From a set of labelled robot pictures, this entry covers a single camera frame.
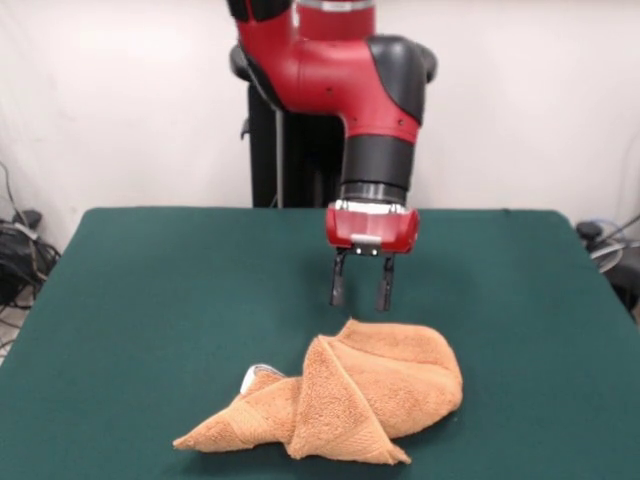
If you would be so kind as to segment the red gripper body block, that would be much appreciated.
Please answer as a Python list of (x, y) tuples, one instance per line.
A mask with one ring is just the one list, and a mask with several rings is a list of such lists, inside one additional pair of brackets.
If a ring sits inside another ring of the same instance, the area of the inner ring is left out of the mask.
[(337, 200), (326, 210), (326, 234), (336, 249), (409, 253), (418, 238), (419, 212), (397, 203)]

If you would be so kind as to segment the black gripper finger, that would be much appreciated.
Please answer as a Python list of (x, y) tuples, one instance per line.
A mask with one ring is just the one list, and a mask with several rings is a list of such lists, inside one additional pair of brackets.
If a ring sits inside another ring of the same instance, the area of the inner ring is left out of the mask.
[(395, 256), (389, 255), (383, 264), (383, 275), (379, 283), (376, 309), (378, 311), (388, 311), (391, 306), (392, 287), (395, 271)]
[(348, 251), (337, 249), (333, 262), (332, 282), (329, 304), (341, 306), (344, 304), (344, 277), (343, 270)]

